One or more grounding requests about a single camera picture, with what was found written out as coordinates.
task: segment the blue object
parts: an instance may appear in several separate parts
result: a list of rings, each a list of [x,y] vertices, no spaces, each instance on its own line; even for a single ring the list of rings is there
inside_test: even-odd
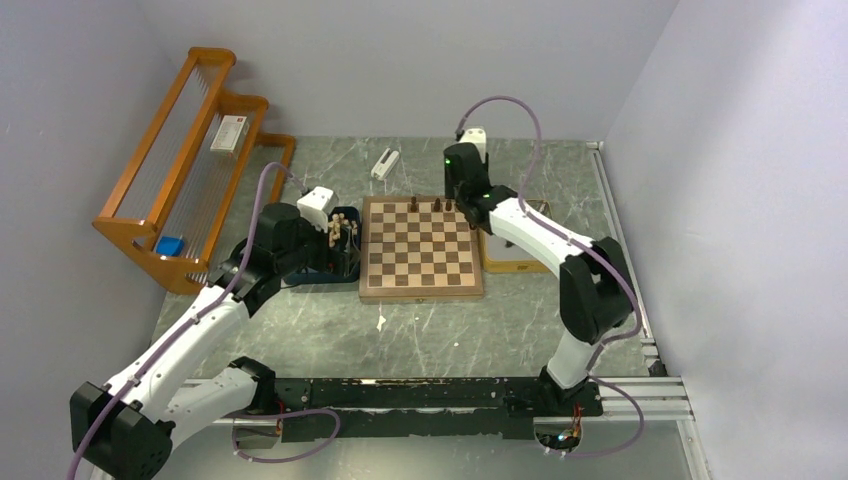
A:
[[[178,257],[185,247],[185,240],[182,237],[162,237],[159,243],[156,244],[156,253],[169,257]]]
[[[332,212],[330,212],[330,215],[328,215],[328,220],[333,218],[334,213],[344,213],[346,219],[355,220],[356,223],[359,224],[359,231],[356,232],[356,236],[353,238],[353,244],[356,245],[356,248],[362,249],[362,218],[359,215],[359,210],[357,210],[356,207],[336,207]],[[319,273],[312,269],[308,269],[306,273],[293,273],[283,279],[288,286],[320,283],[353,283],[357,280],[359,280],[359,262],[354,265],[351,269],[350,275],[346,277],[333,275],[331,273]]]

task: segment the wooden chessboard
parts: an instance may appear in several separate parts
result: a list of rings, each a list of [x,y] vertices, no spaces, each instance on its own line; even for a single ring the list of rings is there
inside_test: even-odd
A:
[[[433,211],[435,196],[365,197],[359,297],[365,303],[483,296],[478,237],[456,209]]]

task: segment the white remote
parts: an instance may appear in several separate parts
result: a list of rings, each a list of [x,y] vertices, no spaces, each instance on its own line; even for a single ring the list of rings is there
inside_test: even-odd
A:
[[[371,176],[376,178],[377,180],[385,180],[389,175],[389,172],[392,171],[392,168],[400,158],[400,153],[396,150],[392,150],[391,148],[387,148],[382,155],[380,155],[380,159],[377,161],[377,164],[374,165],[374,168],[371,169]]]

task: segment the gray wall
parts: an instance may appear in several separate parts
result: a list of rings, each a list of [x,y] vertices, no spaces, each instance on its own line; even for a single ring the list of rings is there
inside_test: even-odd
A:
[[[606,139],[717,479],[848,478],[848,5],[683,0]]]
[[[232,84],[300,135],[445,136],[494,94],[529,102],[547,138],[612,125],[677,0],[140,0],[168,55],[225,46]],[[532,137],[521,110],[488,107],[490,135]]]
[[[91,220],[176,69],[130,0],[3,2],[0,61],[0,476],[64,478],[71,393],[161,306]]]

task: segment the dark blue tray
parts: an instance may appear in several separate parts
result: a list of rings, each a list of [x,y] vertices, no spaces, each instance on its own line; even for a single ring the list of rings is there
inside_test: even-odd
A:
[[[359,230],[357,231],[356,236],[353,237],[353,244],[356,245],[360,251],[362,250],[362,218],[359,214],[359,210],[355,207],[336,207],[330,213],[327,220],[333,217],[335,213],[344,213],[345,218],[348,220],[356,220],[356,223],[359,224]],[[293,273],[288,277],[284,278],[283,281],[286,282],[288,286],[295,285],[312,285],[319,283],[352,283],[359,280],[359,265],[357,262],[354,265],[353,270],[351,270],[351,274],[343,277],[341,275],[333,275],[331,273],[319,273],[315,270],[307,269],[305,273]]]

